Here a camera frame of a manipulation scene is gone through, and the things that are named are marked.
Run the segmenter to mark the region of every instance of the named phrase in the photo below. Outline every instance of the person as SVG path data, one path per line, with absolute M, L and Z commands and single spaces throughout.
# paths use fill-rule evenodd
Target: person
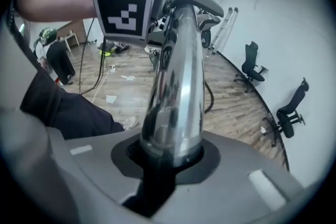
M 59 42 L 57 38 L 57 30 L 46 28 L 40 32 L 39 36 L 35 51 L 42 67 L 47 70 L 49 63 L 63 85 L 72 84 L 69 80 L 76 73 L 66 53 L 65 44 Z
M 64 139 L 121 132 L 133 127 L 132 117 L 115 122 L 107 111 L 93 105 L 80 94 L 68 93 L 56 85 L 37 62 L 14 20 L 15 11 L 32 22 L 58 22 L 96 17 L 92 0 L 12 0 L 6 23 L 22 52 L 36 68 L 20 109 L 38 117 L 46 126 L 59 129 Z

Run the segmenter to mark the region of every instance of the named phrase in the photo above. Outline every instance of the metal ladder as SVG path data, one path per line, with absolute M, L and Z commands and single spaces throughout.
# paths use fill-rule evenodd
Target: metal ladder
M 232 9 L 231 7 L 228 9 L 228 13 L 225 16 L 225 19 L 222 23 L 222 25 L 220 26 L 219 30 L 216 33 L 216 36 L 214 37 L 214 39 L 212 40 L 210 46 L 208 47 L 208 49 L 212 49 L 213 50 L 213 54 L 215 54 L 217 52 L 217 50 L 219 48 L 223 49 L 229 36 L 230 33 L 232 31 L 233 25 L 236 22 L 238 16 L 238 8 L 235 7 L 234 9 Z M 223 40 L 223 42 L 221 44 L 216 44 L 216 41 L 218 40 L 218 38 L 220 36 L 225 36 L 225 39 Z

